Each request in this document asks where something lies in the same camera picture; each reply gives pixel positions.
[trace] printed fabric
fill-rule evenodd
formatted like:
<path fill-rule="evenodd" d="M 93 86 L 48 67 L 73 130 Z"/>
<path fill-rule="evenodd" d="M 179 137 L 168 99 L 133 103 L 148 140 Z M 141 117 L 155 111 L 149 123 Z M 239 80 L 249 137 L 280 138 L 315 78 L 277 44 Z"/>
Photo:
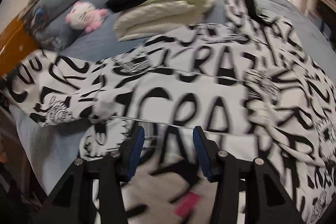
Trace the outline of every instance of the printed fabric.
<path fill-rule="evenodd" d="M 316 223 L 332 200 L 334 84 L 289 20 L 257 13 L 253 0 L 225 5 L 224 25 L 184 26 L 96 63 L 36 50 L 6 80 L 7 97 L 41 126 L 89 118 L 79 147 L 86 160 L 144 127 L 140 165 L 122 185 L 129 223 L 208 223 L 216 183 L 200 171 L 195 126 L 238 159 L 264 159 L 305 223 Z M 245 182 L 239 186 L 243 223 Z"/>

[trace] screw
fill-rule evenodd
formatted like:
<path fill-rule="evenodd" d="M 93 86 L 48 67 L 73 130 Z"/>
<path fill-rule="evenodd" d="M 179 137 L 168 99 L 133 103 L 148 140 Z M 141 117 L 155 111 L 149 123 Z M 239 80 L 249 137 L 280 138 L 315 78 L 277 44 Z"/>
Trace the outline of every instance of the screw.
<path fill-rule="evenodd" d="M 75 165 L 81 165 L 83 163 L 83 159 L 81 158 L 76 158 L 75 161 L 74 161 Z"/>
<path fill-rule="evenodd" d="M 255 163 L 258 164 L 258 165 L 263 165 L 264 164 L 264 160 L 261 159 L 261 158 L 256 158 L 255 159 Z"/>
<path fill-rule="evenodd" d="M 224 158 L 227 157 L 228 153 L 225 150 L 218 151 L 218 156 Z"/>
<path fill-rule="evenodd" d="M 119 151 L 112 151 L 112 152 L 111 152 L 111 156 L 112 156 L 113 158 L 117 158 L 117 157 L 120 156 L 120 152 L 119 152 Z"/>

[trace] plush toy head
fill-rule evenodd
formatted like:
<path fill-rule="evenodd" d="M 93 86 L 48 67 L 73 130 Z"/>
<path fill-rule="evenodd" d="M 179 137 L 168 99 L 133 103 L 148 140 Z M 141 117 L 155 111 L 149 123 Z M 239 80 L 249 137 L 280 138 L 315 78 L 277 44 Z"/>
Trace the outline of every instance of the plush toy head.
<path fill-rule="evenodd" d="M 96 8 L 90 2 L 76 2 L 73 5 L 71 12 L 66 16 L 65 22 L 75 30 L 83 30 L 90 21 L 89 12 L 94 11 Z"/>

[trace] pink tag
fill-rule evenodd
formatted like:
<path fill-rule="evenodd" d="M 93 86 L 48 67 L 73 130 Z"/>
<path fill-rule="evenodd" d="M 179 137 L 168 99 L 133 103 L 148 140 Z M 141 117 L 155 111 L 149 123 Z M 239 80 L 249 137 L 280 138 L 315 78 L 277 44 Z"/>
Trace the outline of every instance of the pink tag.
<path fill-rule="evenodd" d="M 200 199 L 201 196 L 193 192 L 189 192 L 177 206 L 174 213 L 179 217 L 186 217 L 193 210 L 193 208 L 196 207 Z"/>

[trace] orange object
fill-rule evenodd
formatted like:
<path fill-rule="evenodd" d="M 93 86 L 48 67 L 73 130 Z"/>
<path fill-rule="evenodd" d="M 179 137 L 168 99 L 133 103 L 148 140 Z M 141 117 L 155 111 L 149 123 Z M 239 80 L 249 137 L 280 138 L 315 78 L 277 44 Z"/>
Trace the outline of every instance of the orange object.
<path fill-rule="evenodd" d="M 8 74 L 28 54 L 38 49 L 34 38 L 16 16 L 0 35 L 0 76 Z"/>

